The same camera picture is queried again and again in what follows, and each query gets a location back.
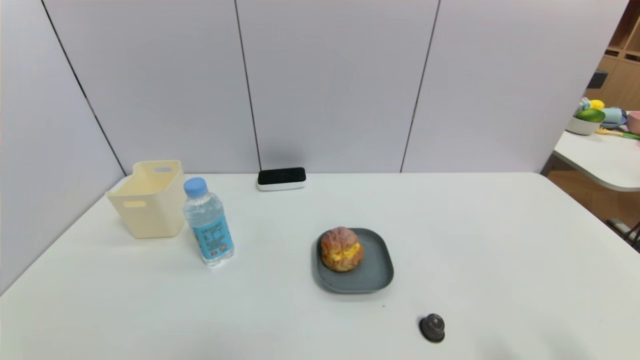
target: blue bottle cap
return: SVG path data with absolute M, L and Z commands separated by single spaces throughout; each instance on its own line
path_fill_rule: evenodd
M 194 177 L 184 182 L 184 192 L 188 197 L 201 197 L 209 192 L 207 183 L 201 177 Z

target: yellow filling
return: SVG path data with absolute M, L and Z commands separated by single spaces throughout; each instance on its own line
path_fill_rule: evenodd
M 333 261 L 340 261 L 344 258 L 352 259 L 358 250 L 360 250 L 360 243 L 355 243 L 349 250 L 344 251 L 342 254 L 332 254 L 329 258 Z

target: bread roll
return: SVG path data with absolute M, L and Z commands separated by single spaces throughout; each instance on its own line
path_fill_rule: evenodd
M 337 272 L 353 270 L 364 258 L 364 248 L 358 235 L 346 227 L 329 230 L 320 239 L 322 262 Z

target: panel seam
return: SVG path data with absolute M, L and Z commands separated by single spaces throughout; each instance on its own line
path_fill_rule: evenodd
M 418 94 L 415 97 L 415 105 L 413 106 L 413 115 L 411 116 L 411 125 L 409 125 L 409 133 L 406 137 L 406 145 L 404 146 L 404 154 L 402 157 L 402 164 L 400 165 L 400 172 L 404 169 L 404 160 L 406 159 L 406 151 L 409 148 L 409 139 L 411 138 L 411 130 L 413 129 L 413 121 L 415 120 L 415 112 L 418 108 L 418 100 L 420 100 L 420 91 L 422 90 L 422 82 L 424 81 L 424 73 L 427 69 L 427 61 L 429 60 L 429 52 L 431 52 L 431 44 L 433 44 L 433 34 L 436 32 L 436 22 L 438 21 L 438 13 L 440 12 L 440 1 L 436 7 L 436 15 L 433 17 L 433 27 L 431 28 L 431 36 L 429 37 L 429 46 L 427 46 L 427 55 L 424 58 L 424 66 L 422 67 L 422 77 L 420 77 L 420 85 L 418 86 Z
M 84 88 L 82 87 L 82 84 L 80 84 L 80 79 L 78 78 L 78 76 L 76 74 L 76 70 L 74 69 L 73 65 L 71 65 L 71 60 L 69 60 L 69 56 L 67 55 L 67 51 L 65 50 L 65 47 L 62 46 L 62 41 L 60 40 L 60 36 L 58 36 L 58 31 L 56 30 L 56 27 L 54 26 L 53 21 L 51 20 L 51 16 L 49 15 L 49 11 L 47 9 L 47 5 L 45 5 L 44 0 L 40 0 L 40 2 L 42 3 L 42 7 L 44 8 L 45 13 L 47 14 L 47 18 L 49 19 L 49 24 L 51 24 L 51 28 L 53 29 L 53 33 L 56 35 L 56 38 L 58 39 L 58 43 L 60 45 L 60 48 L 62 49 L 62 53 L 65 55 L 65 58 L 67 59 L 67 64 L 69 64 L 69 67 L 71 68 L 71 72 L 73 73 L 74 77 L 76 78 L 76 83 L 78 84 L 78 87 L 80 88 L 80 91 L 82 92 L 82 95 L 84 96 L 84 99 L 85 99 L 87 105 L 89 106 L 89 109 L 91 110 L 91 113 L 93 114 L 93 118 L 95 119 L 96 123 L 98 123 L 98 127 L 100 128 L 100 131 L 102 131 L 102 135 L 104 136 L 104 139 L 107 140 L 107 144 L 109 145 L 109 149 L 111 149 L 111 152 L 113 153 L 113 157 L 118 162 L 118 166 L 120 166 L 120 170 L 122 170 L 122 174 L 124 176 L 127 176 L 127 172 L 124 170 L 124 167 L 122 166 L 122 163 L 120 162 L 120 159 L 118 159 L 118 156 L 116 155 L 115 150 L 113 150 L 113 146 L 111 145 L 111 142 L 109 141 L 109 138 L 107 137 L 107 134 L 104 132 L 104 129 L 102 128 L 102 124 L 100 123 L 100 120 L 98 120 L 98 116 L 95 114 L 95 111 L 93 110 L 93 106 L 91 106 L 91 102 L 89 101 L 89 98 L 86 96 L 86 92 L 84 91 Z
M 249 87 L 249 72 L 246 69 L 246 58 L 244 56 L 244 43 L 242 41 L 242 31 L 240 30 L 240 14 L 238 12 L 238 2 L 234 0 L 236 6 L 236 21 L 238 23 L 238 35 L 240 36 L 240 50 L 242 50 L 242 63 L 244 65 L 244 77 L 246 78 L 246 92 L 249 95 L 249 108 L 251 109 L 251 122 L 253 122 L 253 135 L 255 137 L 255 150 L 258 152 L 258 166 L 262 171 L 262 161 L 260 160 L 260 146 L 258 145 L 258 131 L 255 128 L 255 116 L 253 115 L 253 101 L 251 100 L 251 89 Z

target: black device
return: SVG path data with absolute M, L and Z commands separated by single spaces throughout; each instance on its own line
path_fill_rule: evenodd
M 258 173 L 258 190 L 263 192 L 303 188 L 307 182 L 305 168 L 278 168 Z

